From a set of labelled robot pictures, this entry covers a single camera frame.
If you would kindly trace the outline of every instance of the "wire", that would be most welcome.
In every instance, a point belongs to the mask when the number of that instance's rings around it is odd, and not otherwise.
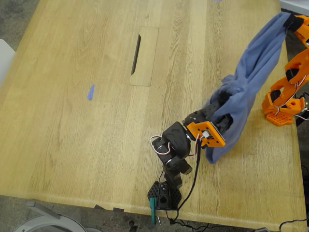
[[[298,86],[298,87],[301,86],[301,84],[302,84],[302,83],[304,82],[304,80],[306,79],[307,75],[308,75],[308,74],[306,74],[306,75],[304,76],[304,78],[302,79],[302,81],[301,81],[300,84],[297,83],[297,86]]]
[[[182,220],[180,220],[180,221],[182,222],[182,224],[181,224],[180,222],[177,222],[177,221],[175,221],[175,224],[179,224],[179,225],[181,225],[181,226],[185,226],[185,227],[187,227],[187,228],[190,228],[190,229],[192,229],[192,232],[194,232],[194,230],[198,231],[199,229],[204,228],[204,229],[202,230],[202,232],[203,232],[203,231],[205,231],[207,228],[209,228],[209,227],[208,227],[208,226],[209,226],[209,223],[207,223],[206,226],[200,226],[200,227],[198,227],[198,228],[194,228],[193,226],[190,226],[190,225],[188,225],[188,224],[185,224],[184,221],[182,221]]]
[[[195,151],[195,154],[197,154],[197,162],[196,162],[196,165],[195,165],[195,172],[194,172],[194,178],[193,178],[193,182],[192,182],[192,186],[190,188],[190,191],[188,193],[188,195],[186,196],[186,198],[184,199],[184,201],[181,203],[181,205],[177,208],[177,211],[176,211],[176,217],[174,219],[171,219],[168,217],[168,214],[166,212],[166,217],[167,219],[169,220],[170,224],[174,224],[176,223],[176,219],[178,218],[179,216],[179,210],[181,209],[181,207],[183,206],[183,204],[189,199],[189,197],[191,196],[191,193],[194,189],[194,186],[195,186],[195,183],[197,181],[197,172],[198,172],[198,166],[199,166],[199,161],[200,161],[200,157],[201,157],[201,146],[200,146],[201,142],[199,140],[199,135],[197,136],[197,139],[196,139],[196,151]]]
[[[161,177],[162,177],[162,175],[163,175],[163,172],[164,172],[164,171],[161,172],[161,175],[160,175],[160,177],[159,177],[159,183],[160,183]]]
[[[301,119],[303,119],[303,120],[305,120],[305,121],[309,121],[309,119],[306,119],[306,118],[304,118],[304,117],[302,117],[302,116],[299,116],[299,115],[295,115],[296,117],[299,117],[299,118],[301,118]]]
[[[152,143],[152,139],[153,139],[153,138],[160,138],[160,139],[162,139],[162,137],[159,136],[159,135],[154,135],[154,136],[152,136],[152,137],[150,138],[150,145],[151,145],[151,147],[153,148],[153,150],[154,150],[155,153],[157,153],[158,155],[161,155],[161,156],[165,156],[165,155],[167,155],[167,154],[170,153],[170,143],[168,143],[168,147],[169,147],[168,152],[166,152],[166,153],[157,152],[156,149],[155,149],[154,146],[153,146],[153,143]]]
[[[213,227],[208,227],[208,228],[212,229],[212,228],[219,228],[219,227],[228,227],[228,226],[213,226]]]
[[[306,167],[306,166],[304,166],[304,165],[301,165],[302,166],[302,168],[305,168],[306,169],[306,171],[307,171],[307,176],[309,176],[309,170],[308,170],[308,168]]]
[[[280,224],[279,226],[279,230],[278,231],[275,231],[275,232],[281,232],[281,228],[284,224],[287,224],[287,223],[293,223],[293,222],[296,222],[296,221],[307,221],[309,219],[309,213],[307,214],[307,218],[305,219],[295,219],[295,220],[291,220],[291,221],[284,221],[283,223]],[[263,228],[259,228],[259,229],[254,229],[252,230],[251,232],[255,232],[256,230],[261,230],[261,229],[267,229],[266,227],[263,227]]]
[[[280,112],[280,107],[283,107],[294,96],[294,94],[296,94],[296,92],[297,92],[297,85],[298,85],[298,82],[295,83],[295,91],[294,91],[294,93],[288,98],[288,100],[285,101],[285,103],[283,103],[280,106],[275,105],[277,107],[277,112],[275,113],[275,116],[277,116],[277,114]]]
[[[197,134],[197,138],[196,138],[195,143],[194,143],[194,154],[197,153],[197,141],[198,141],[199,137],[200,137],[200,135]]]
[[[203,136],[200,137],[200,134],[197,134],[197,138],[196,138],[195,143],[194,143],[194,154],[188,155],[188,156],[194,156],[197,153],[197,140],[198,140],[198,138],[199,138],[199,141],[201,142],[201,139],[203,138]]]
[[[307,95],[307,96],[309,97],[309,93],[307,93],[307,92],[304,92],[304,93],[303,93],[303,96],[304,96],[304,95]]]

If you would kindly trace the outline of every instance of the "small blue object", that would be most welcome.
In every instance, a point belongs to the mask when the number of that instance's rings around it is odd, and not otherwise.
[[[92,99],[92,96],[93,96],[93,90],[95,89],[95,85],[92,85],[89,89],[89,93],[87,95],[87,98],[88,100],[91,100]]]

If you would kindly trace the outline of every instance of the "blue cloth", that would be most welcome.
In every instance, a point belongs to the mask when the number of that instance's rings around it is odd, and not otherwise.
[[[290,16],[281,12],[274,16],[253,38],[240,58],[234,75],[222,79],[222,85],[216,89],[206,105],[216,101],[219,93],[225,91],[232,96],[210,118],[230,114],[233,123],[223,134],[225,146],[207,147],[205,155],[209,163],[215,163],[239,139],[251,111],[255,95],[277,65],[281,45],[285,39],[286,27],[283,26]]]
[[[88,95],[87,95],[87,98],[88,100],[91,100],[92,97],[93,97],[93,91],[95,90],[95,85],[92,85],[90,86],[90,89],[89,89],[89,92],[88,92]]]

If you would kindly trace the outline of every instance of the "table surface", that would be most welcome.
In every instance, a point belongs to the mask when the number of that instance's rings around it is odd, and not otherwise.
[[[0,194],[150,214],[162,166],[149,138],[200,109],[279,11],[276,0],[41,0],[0,87]],[[260,107],[284,76],[283,47],[240,140],[215,164],[201,158],[180,218],[278,230],[306,216],[296,127]]]

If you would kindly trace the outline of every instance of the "green clamp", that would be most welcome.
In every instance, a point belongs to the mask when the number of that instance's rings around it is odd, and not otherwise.
[[[155,224],[156,197],[149,198],[149,206],[151,209],[151,224]]]

